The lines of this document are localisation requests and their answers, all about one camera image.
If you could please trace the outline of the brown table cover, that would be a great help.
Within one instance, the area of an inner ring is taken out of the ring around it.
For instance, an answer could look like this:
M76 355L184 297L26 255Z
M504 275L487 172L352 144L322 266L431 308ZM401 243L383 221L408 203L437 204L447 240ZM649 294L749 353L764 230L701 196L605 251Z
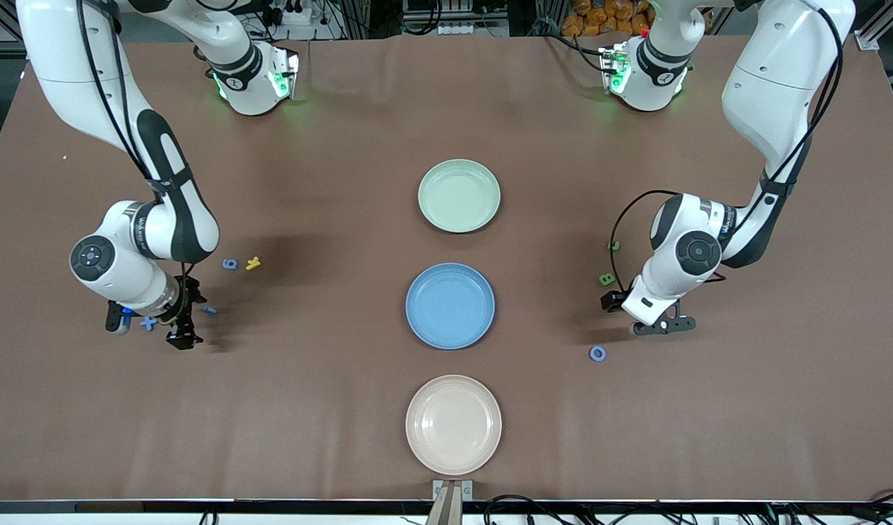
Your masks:
M0 499L426 498L404 416L447 373L502 409L480 498L893 489L893 92L876 53L847 47L769 248L684 298L696 329L633 337L600 307L609 232L637 195L750 199L763 156L720 101L745 43L704 39L655 113L544 39L299 43L299 99L259 117L223 103L189 44L129 44L222 229L193 270L217 315L194 316L204 343L186 351L160 329L106 332L105 300L73 278L77 240L150 191L19 74L0 133ZM464 235L417 202L452 159L502 190ZM461 350L420 341L404 313L414 278L450 262L497 303Z

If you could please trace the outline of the blue plate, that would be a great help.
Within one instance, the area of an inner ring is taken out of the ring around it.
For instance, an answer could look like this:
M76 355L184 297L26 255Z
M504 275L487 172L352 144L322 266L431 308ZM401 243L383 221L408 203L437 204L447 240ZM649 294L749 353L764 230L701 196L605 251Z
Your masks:
M432 265L414 278L404 300L411 331L439 350L479 342L493 325L496 296L483 273L458 262Z

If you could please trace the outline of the light green plate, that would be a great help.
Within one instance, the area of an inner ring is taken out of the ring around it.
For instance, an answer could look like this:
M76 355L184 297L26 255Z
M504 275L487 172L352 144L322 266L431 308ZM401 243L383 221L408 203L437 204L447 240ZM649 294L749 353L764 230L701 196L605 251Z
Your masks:
M497 215L502 190L484 164L452 159L437 163L423 176L417 202L432 226L464 235L483 228Z

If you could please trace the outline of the beige plate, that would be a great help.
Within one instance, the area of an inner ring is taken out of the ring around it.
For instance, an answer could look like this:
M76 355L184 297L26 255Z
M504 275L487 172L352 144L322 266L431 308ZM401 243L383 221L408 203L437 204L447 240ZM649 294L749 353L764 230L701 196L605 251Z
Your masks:
M453 373L430 379L414 393L404 432L426 468L445 476L467 475L483 468L497 451L502 411L482 382Z

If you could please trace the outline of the pile of orange objects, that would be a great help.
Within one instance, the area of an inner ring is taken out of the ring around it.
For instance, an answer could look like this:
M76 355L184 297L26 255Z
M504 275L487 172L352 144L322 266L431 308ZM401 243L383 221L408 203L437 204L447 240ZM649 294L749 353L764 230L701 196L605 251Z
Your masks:
M643 36L656 14L648 0L569 0L560 33L567 39L612 32Z

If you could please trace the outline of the white power strip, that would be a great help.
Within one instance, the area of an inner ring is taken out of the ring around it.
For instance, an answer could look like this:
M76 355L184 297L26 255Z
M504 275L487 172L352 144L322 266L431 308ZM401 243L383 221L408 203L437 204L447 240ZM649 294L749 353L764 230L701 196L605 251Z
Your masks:
M264 10L270 26L310 26L314 17L312 0L269 0Z

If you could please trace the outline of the metal equipment rack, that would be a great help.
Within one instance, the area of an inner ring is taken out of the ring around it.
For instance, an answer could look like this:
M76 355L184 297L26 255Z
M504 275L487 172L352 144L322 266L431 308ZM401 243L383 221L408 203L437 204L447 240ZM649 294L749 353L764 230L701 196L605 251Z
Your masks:
M400 0L402 33L510 36L508 0Z

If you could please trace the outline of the aluminium frame post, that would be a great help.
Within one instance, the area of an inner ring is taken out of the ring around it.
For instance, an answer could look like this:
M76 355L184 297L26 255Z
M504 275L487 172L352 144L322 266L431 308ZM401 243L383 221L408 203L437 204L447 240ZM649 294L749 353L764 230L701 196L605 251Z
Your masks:
M893 0L874 0L876 11L865 15L854 29L858 50L879 50L879 39L893 26Z

